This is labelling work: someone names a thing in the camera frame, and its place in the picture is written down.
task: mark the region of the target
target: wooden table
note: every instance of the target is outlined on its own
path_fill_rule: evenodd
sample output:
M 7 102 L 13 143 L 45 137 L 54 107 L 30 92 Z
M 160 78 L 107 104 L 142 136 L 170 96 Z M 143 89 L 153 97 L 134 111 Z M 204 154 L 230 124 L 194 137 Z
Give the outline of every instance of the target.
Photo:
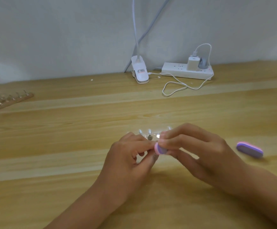
M 139 85 L 130 73 L 0 85 L 1 92 L 35 93 L 0 110 L 0 228 L 47 225 L 95 181 L 110 145 L 139 129 L 194 123 L 221 135 L 233 149 L 238 141 L 261 147 L 263 160 L 240 156 L 277 175 L 277 61 L 217 65 L 214 72 L 200 90 L 171 97 L 161 92 L 172 77 L 154 75 Z M 169 156 L 158 159 L 141 189 L 101 226 L 276 227 Z

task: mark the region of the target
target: mini nail file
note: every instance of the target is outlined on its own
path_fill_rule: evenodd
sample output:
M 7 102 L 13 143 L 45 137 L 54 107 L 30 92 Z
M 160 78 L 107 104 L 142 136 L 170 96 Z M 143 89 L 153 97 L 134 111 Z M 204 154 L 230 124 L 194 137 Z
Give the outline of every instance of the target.
M 244 141 L 238 142 L 236 149 L 239 152 L 247 154 L 253 158 L 261 158 L 264 156 L 264 152 L 262 151 L 261 148 L 251 145 L 248 142 L 244 142 Z
M 161 146 L 159 146 L 158 143 L 156 143 L 154 145 L 154 150 L 157 155 L 163 155 L 163 154 L 167 153 L 167 149 L 162 148 Z

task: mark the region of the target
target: gray wall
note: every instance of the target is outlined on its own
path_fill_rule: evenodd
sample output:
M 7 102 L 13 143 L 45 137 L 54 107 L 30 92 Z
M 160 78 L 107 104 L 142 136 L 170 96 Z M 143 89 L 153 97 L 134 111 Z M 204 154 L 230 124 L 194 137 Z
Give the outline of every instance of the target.
M 163 2 L 136 0 L 139 35 Z M 134 47 L 131 3 L 0 0 L 0 83 L 121 72 Z M 205 42 L 212 64 L 277 59 L 277 0 L 171 0 L 141 52 L 153 69 Z

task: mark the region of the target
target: power strip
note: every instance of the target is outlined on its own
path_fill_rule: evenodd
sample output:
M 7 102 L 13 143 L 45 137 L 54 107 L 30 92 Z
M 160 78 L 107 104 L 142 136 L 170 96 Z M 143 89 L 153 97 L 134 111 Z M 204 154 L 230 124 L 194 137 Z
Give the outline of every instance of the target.
M 211 76 L 214 74 L 212 66 L 210 65 L 207 69 L 197 68 L 196 70 L 188 70 L 187 68 L 188 65 L 186 63 L 165 62 L 161 75 L 170 76 L 169 74 L 172 74 L 176 77 L 182 78 L 211 80 Z

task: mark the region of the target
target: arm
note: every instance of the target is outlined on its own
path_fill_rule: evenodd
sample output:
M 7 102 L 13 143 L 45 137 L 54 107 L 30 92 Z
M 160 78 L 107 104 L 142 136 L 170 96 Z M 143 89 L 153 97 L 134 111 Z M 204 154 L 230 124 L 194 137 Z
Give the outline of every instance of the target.
M 45 229 L 97 228 L 142 184 L 158 156 L 155 142 L 132 132 L 115 142 L 95 183 Z M 137 164 L 136 156 L 148 154 Z
M 186 123 L 162 132 L 158 143 L 193 176 L 247 201 L 277 223 L 277 177 L 265 169 L 246 164 L 224 139 Z M 199 159 L 179 150 L 181 147 Z

